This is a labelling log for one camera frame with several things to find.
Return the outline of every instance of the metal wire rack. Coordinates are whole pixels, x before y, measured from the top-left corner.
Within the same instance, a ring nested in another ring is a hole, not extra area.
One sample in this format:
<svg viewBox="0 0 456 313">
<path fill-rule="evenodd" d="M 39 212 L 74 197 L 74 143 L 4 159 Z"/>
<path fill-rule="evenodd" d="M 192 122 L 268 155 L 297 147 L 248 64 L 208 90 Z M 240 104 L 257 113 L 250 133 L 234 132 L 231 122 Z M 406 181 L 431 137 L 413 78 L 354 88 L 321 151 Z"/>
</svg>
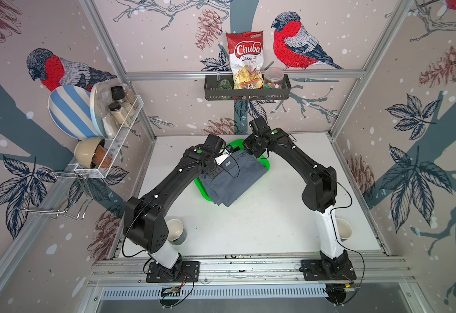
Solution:
<svg viewBox="0 0 456 313">
<path fill-rule="evenodd" d="M 141 96 L 136 95 L 136 101 L 133 103 L 133 107 L 137 108 L 135 109 L 136 113 L 134 114 L 134 116 L 130 118 L 132 121 L 131 126 L 123 127 L 123 125 L 121 125 L 115 138 L 105 140 L 104 149 L 106 150 L 106 154 L 104 155 L 103 160 L 107 160 L 107 157 L 110 157 L 110 166 L 106 167 L 104 165 L 104 162 L 101 162 L 101 164 L 99 164 L 97 168 L 88 169 L 78 164 L 75 168 L 75 173 L 88 175 L 89 178 L 106 178 L 106 176 L 110 172 L 111 167 L 113 166 L 113 162 L 115 162 L 115 159 L 118 157 L 120 149 L 122 149 L 122 145 L 124 144 L 127 135 L 130 133 L 132 126 L 136 122 L 139 112 L 143 108 L 143 104 L 144 103 L 141 99 Z"/>
</svg>

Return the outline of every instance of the gray cloth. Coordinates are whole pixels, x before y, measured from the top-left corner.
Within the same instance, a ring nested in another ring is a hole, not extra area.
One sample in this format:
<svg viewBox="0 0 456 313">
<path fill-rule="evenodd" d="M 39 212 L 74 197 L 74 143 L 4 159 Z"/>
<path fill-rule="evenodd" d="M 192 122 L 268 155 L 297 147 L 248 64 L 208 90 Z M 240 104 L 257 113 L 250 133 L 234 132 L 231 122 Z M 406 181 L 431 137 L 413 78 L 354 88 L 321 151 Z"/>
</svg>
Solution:
<svg viewBox="0 0 456 313">
<path fill-rule="evenodd" d="M 199 178 L 212 202 L 226 206 L 234 203 L 267 171 L 254 155 L 245 150 L 232 153 L 221 166 L 225 171 L 215 178 L 210 178 L 207 173 L 201 174 Z"/>
</svg>

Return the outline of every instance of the green tray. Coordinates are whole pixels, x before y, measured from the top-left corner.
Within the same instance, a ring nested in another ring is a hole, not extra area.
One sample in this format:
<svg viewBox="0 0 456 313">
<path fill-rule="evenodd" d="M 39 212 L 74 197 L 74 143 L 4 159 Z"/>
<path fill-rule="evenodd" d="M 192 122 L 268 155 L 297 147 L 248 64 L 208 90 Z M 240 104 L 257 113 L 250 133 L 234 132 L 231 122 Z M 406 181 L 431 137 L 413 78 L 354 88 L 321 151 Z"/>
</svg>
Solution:
<svg viewBox="0 0 456 313">
<path fill-rule="evenodd" d="M 228 145 L 232 146 L 233 148 L 239 147 L 241 150 L 245 150 L 244 149 L 244 145 L 242 145 L 242 142 L 244 142 L 244 139 L 238 139 L 238 140 L 230 142 Z M 263 158 L 257 159 L 257 160 L 260 161 L 262 163 L 262 165 L 266 166 L 266 168 L 269 170 L 269 161 L 268 160 L 263 159 Z M 205 187 L 203 186 L 203 184 L 200 181 L 200 179 L 195 178 L 194 181 L 195 181 L 195 185 L 197 185 L 198 190 L 200 191 L 202 196 L 206 200 L 212 202 L 212 200 L 210 199 L 209 195 L 207 194 L 207 191 L 205 191 Z"/>
</svg>

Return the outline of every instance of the patterned wall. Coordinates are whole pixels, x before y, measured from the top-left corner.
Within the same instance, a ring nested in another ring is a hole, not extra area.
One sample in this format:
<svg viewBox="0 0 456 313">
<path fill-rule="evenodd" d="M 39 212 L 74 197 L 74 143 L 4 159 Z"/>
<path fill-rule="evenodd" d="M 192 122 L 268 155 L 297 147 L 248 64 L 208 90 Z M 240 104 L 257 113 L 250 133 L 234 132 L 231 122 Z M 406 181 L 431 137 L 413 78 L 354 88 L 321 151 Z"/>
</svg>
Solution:
<svg viewBox="0 0 456 313">
<path fill-rule="evenodd" d="M 63 170 L 78 142 L 50 117 L 51 91 L 59 85 L 91 90 L 112 72 L 78 2 L 0 0 L 0 258 L 31 216 L 15 207 L 30 190 L 30 207 L 40 205 L 56 180 L 39 173 Z M 72 310 L 64 305 L 76 305 L 77 277 L 107 257 L 138 176 L 131 169 L 140 168 L 149 145 L 142 126 L 134 125 L 108 177 L 89 181 L 96 201 L 84 221 L 60 217 L 46 225 L 0 299 L 0 312 L 38 311 L 40 303 L 41 311 Z M 80 186 L 72 185 L 68 196 L 78 210 Z"/>
<path fill-rule="evenodd" d="M 309 64 L 305 66 L 308 69 L 360 69 L 397 1 L 97 0 L 95 3 L 126 71 L 142 72 L 230 70 L 225 33 L 249 31 L 263 31 L 264 69 L 271 66 L 295 69 L 294 62 L 300 57 Z M 290 18 L 291 12 L 296 21 Z M 291 20 L 300 33 L 285 28 L 290 27 L 286 21 Z M 308 51 L 302 54 L 288 49 L 298 51 L 296 47 L 302 47 L 301 41 L 310 50 L 312 43 L 318 45 L 311 51 L 302 49 Z M 355 79 L 291 80 L 293 89 L 288 100 L 235 102 L 207 102 L 203 81 L 147 81 L 134 82 L 134 86 L 153 100 L 145 102 L 148 115 L 174 124 L 174 127 L 165 125 L 155 129 L 160 136 L 201 135 L 205 133 L 201 130 L 204 123 L 212 126 L 211 131 L 215 131 L 215 125 L 225 124 L 234 133 L 243 134 L 247 133 L 248 120 L 260 116 L 282 129 L 328 131 L 354 82 Z"/>
<path fill-rule="evenodd" d="M 456 312 L 456 1 L 416 1 L 338 142 L 388 246 Z"/>
</svg>

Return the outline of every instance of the blue and white striped plate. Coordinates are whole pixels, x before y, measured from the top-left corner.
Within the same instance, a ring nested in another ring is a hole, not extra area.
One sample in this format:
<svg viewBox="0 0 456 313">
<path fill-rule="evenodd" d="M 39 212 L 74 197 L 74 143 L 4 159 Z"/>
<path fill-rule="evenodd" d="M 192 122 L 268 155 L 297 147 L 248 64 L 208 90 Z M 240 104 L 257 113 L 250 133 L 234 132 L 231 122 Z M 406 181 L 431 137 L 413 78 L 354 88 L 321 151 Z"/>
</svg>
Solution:
<svg viewBox="0 0 456 313">
<path fill-rule="evenodd" d="M 84 140 L 99 137 L 91 120 L 90 93 L 78 86 L 65 85 L 54 89 L 49 96 L 49 113 L 67 135 Z"/>
</svg>

